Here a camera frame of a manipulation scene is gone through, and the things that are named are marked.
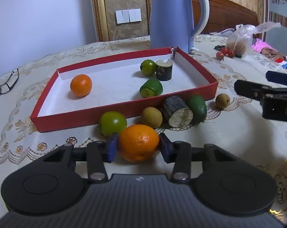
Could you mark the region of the large orange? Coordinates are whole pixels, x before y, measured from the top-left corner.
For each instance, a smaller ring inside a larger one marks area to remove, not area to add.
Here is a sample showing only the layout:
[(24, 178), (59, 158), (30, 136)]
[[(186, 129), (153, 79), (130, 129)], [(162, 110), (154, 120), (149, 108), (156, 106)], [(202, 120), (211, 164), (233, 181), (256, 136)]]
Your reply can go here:
[(127, 161), (141, 163), (151, 160), (158, 153), (159, 135), (146, 125), (131, 125), (118, 137), (118, 151)]

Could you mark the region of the small orange in tray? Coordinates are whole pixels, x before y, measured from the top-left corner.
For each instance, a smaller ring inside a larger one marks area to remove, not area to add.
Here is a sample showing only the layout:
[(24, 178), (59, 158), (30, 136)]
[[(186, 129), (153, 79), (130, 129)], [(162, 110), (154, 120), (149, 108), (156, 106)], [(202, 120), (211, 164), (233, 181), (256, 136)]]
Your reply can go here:
[(91, 78), (84, 74), (75, 76), (70, 83), (70, 90), (76, 97), (85, 97), (91, 92), (92, 87)]

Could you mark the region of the gold picture frame moulding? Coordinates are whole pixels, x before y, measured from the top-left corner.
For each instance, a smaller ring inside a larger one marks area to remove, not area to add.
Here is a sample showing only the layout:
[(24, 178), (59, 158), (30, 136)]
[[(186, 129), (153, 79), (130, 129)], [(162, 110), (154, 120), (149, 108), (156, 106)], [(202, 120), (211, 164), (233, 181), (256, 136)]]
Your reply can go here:
[[(99, 41), (147, 36), (150, 32), (151, 0), (92, 0)], [(118, 24), (115, 12), (140, 9), (140, 22)]]

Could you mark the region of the blue electric kettle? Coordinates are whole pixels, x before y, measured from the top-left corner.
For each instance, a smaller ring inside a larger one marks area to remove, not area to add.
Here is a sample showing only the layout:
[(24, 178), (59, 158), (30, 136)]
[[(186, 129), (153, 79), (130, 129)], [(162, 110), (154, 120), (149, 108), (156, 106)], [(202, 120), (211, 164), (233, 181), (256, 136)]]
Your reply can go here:
[(151, 0), (150, 47), (178, 47), (186, 53), (194, 48), (194, 37), (205, 28), (209, 0), (199, 0), (200, 20), (194, 25), (192, 0)]

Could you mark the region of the brown longan fruit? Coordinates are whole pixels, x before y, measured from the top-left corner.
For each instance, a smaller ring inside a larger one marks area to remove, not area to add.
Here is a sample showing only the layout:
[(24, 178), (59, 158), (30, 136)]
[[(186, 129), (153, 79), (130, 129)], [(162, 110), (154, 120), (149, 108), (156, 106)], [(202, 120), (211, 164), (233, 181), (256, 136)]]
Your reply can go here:
[(219, 109), (226, 109), (230, 105), (230, 97), (224, 93), (219, 94), (216, 97), (215, 103)]
[(140, 119), (144, 125), (150, 126), (154, 129), (159, 128), (162, 125), (162, 113), (154, 107), (145, 108)]

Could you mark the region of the green avocado-like fruit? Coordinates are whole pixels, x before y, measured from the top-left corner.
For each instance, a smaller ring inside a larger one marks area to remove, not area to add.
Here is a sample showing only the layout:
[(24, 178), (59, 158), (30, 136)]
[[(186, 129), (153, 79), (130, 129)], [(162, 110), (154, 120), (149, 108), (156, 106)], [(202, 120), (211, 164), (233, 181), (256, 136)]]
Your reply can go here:
[(205, 121), (207, 116), (207, 107), (202, 96), (191, 96), (186, 102), (186, 105), (193, 113), (192, 123), (196, 124)]

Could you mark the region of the white wall switch panel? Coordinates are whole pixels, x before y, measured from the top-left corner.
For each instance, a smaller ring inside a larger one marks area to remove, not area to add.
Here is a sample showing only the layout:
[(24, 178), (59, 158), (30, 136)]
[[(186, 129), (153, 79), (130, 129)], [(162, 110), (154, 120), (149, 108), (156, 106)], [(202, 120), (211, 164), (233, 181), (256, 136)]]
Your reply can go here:
[(116, 23), (126, 24), (141, 22), (141, 9), (127, 9), (115, 11)]

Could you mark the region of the red cardboard tray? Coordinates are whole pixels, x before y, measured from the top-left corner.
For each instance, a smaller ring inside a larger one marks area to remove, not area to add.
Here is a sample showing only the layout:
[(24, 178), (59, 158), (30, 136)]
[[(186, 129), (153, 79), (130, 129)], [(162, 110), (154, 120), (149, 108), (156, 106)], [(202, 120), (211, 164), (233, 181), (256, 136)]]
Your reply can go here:
[[(146, 79), (140, 64), (150, 59), (172, 60), (172, 78), (162, 83), (161, 95), (142, 98), (140, 87)], [(93, 87), (83, 97), (70, 91), (72, 79), (89, 76)], [(158, 107), (164, 99), (177, 95), (187, 100), (200, 95), (215, 97), (218, 82), (198, 61), (178, 48), (133, 51), (83, 61), (58, 68), (50, 78), (30, 116), (39, 132), (49, 132), (97, 124), (103, 113), (117, 111), (125, 117), (139, 116), (146, 107)]]

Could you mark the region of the cut green fruit in tray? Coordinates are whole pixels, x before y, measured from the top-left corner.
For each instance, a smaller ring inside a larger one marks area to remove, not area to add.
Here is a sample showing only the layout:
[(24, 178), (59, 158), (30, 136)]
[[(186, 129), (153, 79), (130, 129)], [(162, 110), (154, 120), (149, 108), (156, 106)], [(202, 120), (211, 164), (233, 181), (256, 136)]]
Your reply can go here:
[(157, 79), (147, 80), (139, 89), (142, 98), (159, 96), (162, 92), (162, 84)]

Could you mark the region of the black eyeglasses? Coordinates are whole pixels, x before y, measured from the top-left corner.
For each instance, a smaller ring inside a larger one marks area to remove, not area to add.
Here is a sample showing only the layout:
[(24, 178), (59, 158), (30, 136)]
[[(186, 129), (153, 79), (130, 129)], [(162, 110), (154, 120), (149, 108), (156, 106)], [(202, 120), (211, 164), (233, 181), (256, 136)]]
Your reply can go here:
[(7, 81), (2, 85), (0, 85), (0, 95), (4, 95), (10, 92), (12, 88), (14, 88), (18, 80), (19, 80), (19, 69), (17, 68), (15, 71), (11, 73)]

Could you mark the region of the cherry tomato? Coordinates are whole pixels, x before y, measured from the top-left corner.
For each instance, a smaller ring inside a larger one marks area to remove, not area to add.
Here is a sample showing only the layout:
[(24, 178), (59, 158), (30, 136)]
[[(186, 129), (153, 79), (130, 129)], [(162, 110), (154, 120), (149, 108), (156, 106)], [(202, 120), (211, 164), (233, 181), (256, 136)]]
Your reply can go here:
[(216, 53), (216, 59), (219, 61), (224, 60), (224, 54), (222, 52), (217, 52)]
[(226, 47), (222, 47), (222, 48), (220, 49), (220, 52), (222, 52), (223, 55), (226, 55), (226, 54), (228, 53), (228, 50), (227, 50)]
[(234, 53), (233, 51), (230, 51), (230, 50), (227, 51), (227, 55), (228, 55), (230, 58), (234, 58), (234, 57), (235, 57), (235, 53)]

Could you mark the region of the plastic bag with nuts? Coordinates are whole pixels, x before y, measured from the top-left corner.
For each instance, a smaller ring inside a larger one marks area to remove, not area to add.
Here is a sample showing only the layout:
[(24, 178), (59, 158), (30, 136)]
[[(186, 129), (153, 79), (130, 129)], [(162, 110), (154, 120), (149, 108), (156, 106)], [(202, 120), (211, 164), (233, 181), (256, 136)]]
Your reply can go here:
[(253, 35), (258, 35), (274, 28), (280, 28), (280, 22), (265, 22), (258, 26), (250, 24), (239, 24), (236, 30), (228, 37), (226, 42), (226, 49), (233, 51), (235, 56), (244, 57), (251, 49), (261, 53), (264, 48), (275, 50), (267, 42), (262, 41), (260, 38), (254, 38)]

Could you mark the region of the wooden bed headboard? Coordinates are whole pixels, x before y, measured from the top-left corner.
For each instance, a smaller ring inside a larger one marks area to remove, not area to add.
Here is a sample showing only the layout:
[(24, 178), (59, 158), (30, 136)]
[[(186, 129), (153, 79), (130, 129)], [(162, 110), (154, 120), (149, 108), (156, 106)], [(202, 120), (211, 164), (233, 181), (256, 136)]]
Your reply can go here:
[(201, 34), (235, 28), (237, 24), (259, 24), (256, 12), (229, 0), (209, 0), (209, 19)]

